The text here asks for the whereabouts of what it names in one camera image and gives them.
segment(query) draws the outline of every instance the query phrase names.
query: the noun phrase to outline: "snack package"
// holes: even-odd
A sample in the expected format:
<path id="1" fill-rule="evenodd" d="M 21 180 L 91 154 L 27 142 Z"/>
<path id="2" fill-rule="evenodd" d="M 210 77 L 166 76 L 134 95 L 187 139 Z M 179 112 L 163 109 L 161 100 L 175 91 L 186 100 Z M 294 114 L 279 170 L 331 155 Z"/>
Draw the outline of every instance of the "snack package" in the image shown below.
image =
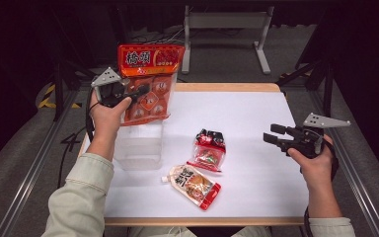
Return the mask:
<path id="1" fill-rule="evenodd" d="M 202 129 L 195 137 L 192 157 L 187 164 L 213 172 L 221 172 L 226 155 L 223 134 L 218 131 Z"/>
<path id="2" fill-rule="evenodd" d="M 128 78 L 127 92 L 149 86 L 125 112 L 122 125 L 139 125 L 169 117 L 168 105 L 177 82 L 185 48 L 171 44 L 123 44 L 118 47 L 118 68 Z"/>
<path id="3" fill-rule="evenodd" d="M 221 186 L 189 165 L 175 166 L 163 182 L 171 185 L 203 210 L 207 210 L 217 197 Z"/>

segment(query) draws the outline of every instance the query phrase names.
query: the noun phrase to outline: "sleeve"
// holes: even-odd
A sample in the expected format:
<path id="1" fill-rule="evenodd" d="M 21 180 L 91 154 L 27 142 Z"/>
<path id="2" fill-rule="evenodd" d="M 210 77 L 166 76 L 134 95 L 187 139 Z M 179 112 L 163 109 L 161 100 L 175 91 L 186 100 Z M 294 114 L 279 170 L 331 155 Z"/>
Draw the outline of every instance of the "sleeve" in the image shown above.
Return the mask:
<path id="1" fill-rule="evenodd" d="M 66 185 L 48 200 L 42 236 L 102 236 L 106 195 L 114 175 L 113 164 L 101 156 L 81 155 L 66 178 Z"/>
<path id="2" fill-rule="evenodd" d="M 309 218 L 309 221 L 314 237 L 355 236 L 350 219 L 348 218 Z"/>

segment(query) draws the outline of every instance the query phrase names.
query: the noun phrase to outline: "transparent plastic container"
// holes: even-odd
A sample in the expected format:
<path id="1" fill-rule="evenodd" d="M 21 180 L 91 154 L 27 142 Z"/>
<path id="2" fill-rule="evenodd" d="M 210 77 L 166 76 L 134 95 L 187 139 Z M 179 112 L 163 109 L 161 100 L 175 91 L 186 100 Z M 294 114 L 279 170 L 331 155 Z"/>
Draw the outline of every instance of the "transparent plastic container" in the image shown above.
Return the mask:
<path id="1" fill-rule="evenodd" d="M 163 121 L 122 126 L 115 142 L 114 159 L 123 170 L 157 170 L 162 167 Z"/>

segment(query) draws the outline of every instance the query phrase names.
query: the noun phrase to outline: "person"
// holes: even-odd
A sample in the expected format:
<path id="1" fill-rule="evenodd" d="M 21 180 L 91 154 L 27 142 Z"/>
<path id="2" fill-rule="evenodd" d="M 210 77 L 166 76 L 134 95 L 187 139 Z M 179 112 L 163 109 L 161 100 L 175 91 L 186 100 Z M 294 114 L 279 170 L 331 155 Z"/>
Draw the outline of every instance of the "person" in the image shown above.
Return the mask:
<path id="1" fill-rule="evenodd" d="M 43 237 L 102 236 L 105 229 L 104 209 L 110 182 L 114 176 L 114 142 L 120 127 L 120 117 L 131 104 L 126 98 L 113 108 L 98 105 L 93 92 L 90 114 L 94 121 L 94 139 L 76 161 L 64 187 L 48 200 L 49 217 Z M 354 236 L 348 218 L 342 217 L 331 181 L 332 153 L 325 147 L 315 159 L 304 157 L 295 149 L 289 155 L 301 167 L 309 189 L 309 221 L 314 237 Z M 195 237 L 186 227 L 133 227 L 129 236 Z M 247 226 L 234 237 L 270 237 L 268 228 Z"/>

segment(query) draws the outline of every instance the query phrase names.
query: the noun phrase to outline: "white tabletop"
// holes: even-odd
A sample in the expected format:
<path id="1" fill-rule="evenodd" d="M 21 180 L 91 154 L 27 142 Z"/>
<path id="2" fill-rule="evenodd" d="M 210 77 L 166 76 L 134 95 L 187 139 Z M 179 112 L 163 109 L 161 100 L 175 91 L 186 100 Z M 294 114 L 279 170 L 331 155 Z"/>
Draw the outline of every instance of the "white tabletop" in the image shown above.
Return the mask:
<path id="1" fill-rule="evenodd" d="M 294 126 L 282 93 L 175 92 L 170 113 L 164 121 L 163 165 L 159 170 L 123 171 L 114 160 L 114 179 L 106 202 L 107 219 L 134 218 L 137 223 L 142 218 L 147 225 L 159 224 L 156 220 L 160 217 L 188 218 L 194 224 L 200 218 L 214 219 L 213 223 L 218 224 L 220 218 L 235 220 L 226 225 L 244 223 L 238 222 L 244 218 L 301 220 L 308 191 L 299 166 L 278 147 L 263 141 L 263 133 L 270 133 L 272 123 Z M 227 149 L 222 173 L 200 170 L 222 187 L 206 211 L 169 183 L 161 182 L 161 177 L 168 175 L 173 166 L 189 160 L 193 140 L 202 128 L 222 132 Z"/>

